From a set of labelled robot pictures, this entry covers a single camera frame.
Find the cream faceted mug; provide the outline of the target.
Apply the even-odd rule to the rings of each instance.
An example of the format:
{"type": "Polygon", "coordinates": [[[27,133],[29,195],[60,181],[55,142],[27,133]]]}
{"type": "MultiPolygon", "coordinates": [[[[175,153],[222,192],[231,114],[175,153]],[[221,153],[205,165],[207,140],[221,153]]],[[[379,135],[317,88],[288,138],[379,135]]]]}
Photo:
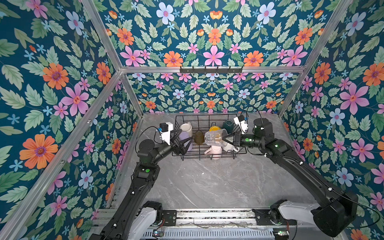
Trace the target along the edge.
{"type": "Polygon", "coordinates": [[[223,151],[225,152],[232,152],[232,151],[235,151],[236,153],[239,152],[240,148],[239,147],[235,147],[233,146],[232,144],[229,144],[227,143],[224,147],[222,147],[223,151]]]}

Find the white mug red inside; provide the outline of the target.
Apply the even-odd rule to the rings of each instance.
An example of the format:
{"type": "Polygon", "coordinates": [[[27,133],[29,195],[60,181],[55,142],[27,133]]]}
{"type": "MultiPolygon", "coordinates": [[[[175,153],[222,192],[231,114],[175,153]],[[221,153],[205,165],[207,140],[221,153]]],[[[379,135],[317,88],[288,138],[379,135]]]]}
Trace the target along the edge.
{"type": "Polygon", "coordinates": [[[193,136],[193,127],[192,127],[192,124],[191,123],[184,123],[180,126],[180,129],[183,131],[183,132],[186,132],[188,133],[189,137],[192,137],[193,136]]]}

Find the white mug pink handle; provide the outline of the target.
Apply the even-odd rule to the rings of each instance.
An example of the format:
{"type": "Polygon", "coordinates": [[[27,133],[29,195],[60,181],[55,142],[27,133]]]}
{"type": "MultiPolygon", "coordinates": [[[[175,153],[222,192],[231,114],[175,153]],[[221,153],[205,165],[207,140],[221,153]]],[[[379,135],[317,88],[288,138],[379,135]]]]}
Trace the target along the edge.
{"type": "Polygon", "coordinates": [[[222,150],[223,149],[220,146],[211,146],[204,154],[210,156],[213,160],[218,160],[222,156],[222,150]]]}

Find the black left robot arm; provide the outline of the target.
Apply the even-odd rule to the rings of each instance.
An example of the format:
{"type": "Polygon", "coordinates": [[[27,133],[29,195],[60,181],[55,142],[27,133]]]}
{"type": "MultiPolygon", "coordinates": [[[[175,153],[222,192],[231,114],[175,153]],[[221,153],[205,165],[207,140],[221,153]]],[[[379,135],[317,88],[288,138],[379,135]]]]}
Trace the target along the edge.
{"type": "Polygon", "coordinates": [[[99,234],[90,240],[139,240],[147,229],[161,220],[161,204],[142,202],[155,184],[160,172],[158,163],[168,155],[185,155],[192,138],[178,140],[172,137],[169,143],[156,144],[147,139],[140,143],[137,162],[131,176],[130,188],[111,220],[99,234]]]}

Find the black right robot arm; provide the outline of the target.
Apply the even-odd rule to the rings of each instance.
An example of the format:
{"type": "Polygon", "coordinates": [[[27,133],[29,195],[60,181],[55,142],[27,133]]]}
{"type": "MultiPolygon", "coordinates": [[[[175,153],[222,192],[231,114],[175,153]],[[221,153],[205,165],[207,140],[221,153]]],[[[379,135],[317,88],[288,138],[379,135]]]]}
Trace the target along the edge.
{"type": "Polygon", "coordinates": [[[294,203],[281,199],[270,207],[269,218],[275,225],[284,220],[305,222],[318,227],[329,237],[337,237],[357,216],[358,197],[327,181],[309,166],[287,142],[277,139],[266,118],[254,120],[252,133],[232,132],[222,141],[234,147],[258,148],[260,154],[290,173],[317,201],[294,203]]]}

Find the clear glass cup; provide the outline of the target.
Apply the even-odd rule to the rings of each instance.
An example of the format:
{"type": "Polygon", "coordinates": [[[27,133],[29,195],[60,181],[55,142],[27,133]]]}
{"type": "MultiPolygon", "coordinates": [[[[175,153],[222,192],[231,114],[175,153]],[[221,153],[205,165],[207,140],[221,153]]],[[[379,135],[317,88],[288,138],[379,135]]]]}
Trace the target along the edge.
{"type": "Polygon", "coordinates": [[[223,140],[228,135],[226,129],[210,131],[205,133],[205,144],[209,146],[225,147],[227,142],[223,140]]]}

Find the lilac plastic cup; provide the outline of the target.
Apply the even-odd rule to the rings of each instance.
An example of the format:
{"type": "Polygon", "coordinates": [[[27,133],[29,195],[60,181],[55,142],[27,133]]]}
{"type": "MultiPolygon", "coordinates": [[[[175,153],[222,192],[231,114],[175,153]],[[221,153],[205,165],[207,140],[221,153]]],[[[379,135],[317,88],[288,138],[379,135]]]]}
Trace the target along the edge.
{"type": "Polygon", "coordinates": [[[193,148],[193,139],[192,137],[189,137],[188,133],[186,132],[181,132],[179,135],[179,140],[180,141],[185,141],[185,148],[187,152],[190,152],[193,148]]]}

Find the olive green glass cup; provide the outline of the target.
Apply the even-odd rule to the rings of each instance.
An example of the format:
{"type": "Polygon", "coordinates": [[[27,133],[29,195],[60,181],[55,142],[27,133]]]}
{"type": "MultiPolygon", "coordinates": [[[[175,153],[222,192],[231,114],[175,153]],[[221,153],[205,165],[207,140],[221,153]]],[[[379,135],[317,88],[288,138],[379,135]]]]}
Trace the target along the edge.
{"type": "Polygon", "coordinates": [[[194,141],[197,145],[203,145],[205,143],[205,134],[202,131],[196,131],[194,141]]]}

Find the dark green mug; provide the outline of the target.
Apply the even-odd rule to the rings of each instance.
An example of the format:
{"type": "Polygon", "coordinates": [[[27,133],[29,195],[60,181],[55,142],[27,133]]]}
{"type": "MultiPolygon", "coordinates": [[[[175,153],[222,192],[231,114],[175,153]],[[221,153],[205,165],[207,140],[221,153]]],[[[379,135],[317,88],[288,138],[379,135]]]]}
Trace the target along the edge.
{"type": "Polygon", "coordinates": [[[235,128],[235,124],[232,120],[226,120],[223,122],[222,128],[225,129],[228,134],[231,134],[235,128]]]}

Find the yellow mug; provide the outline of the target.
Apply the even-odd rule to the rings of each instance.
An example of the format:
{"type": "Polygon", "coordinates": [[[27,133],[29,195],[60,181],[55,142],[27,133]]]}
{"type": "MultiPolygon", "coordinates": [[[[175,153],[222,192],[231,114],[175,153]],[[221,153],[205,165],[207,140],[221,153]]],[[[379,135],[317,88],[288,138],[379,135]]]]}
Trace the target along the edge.
{"type": "Polygon", "coordinates": [[[221,128],[218,127],[218,126],[212,126],[212,127],[210,127],[209,131],[210,131],[210,132],[213,132],[213,131],[218,131],[218,130],[220,130],[220,129],[221,129],[221,128]]]}

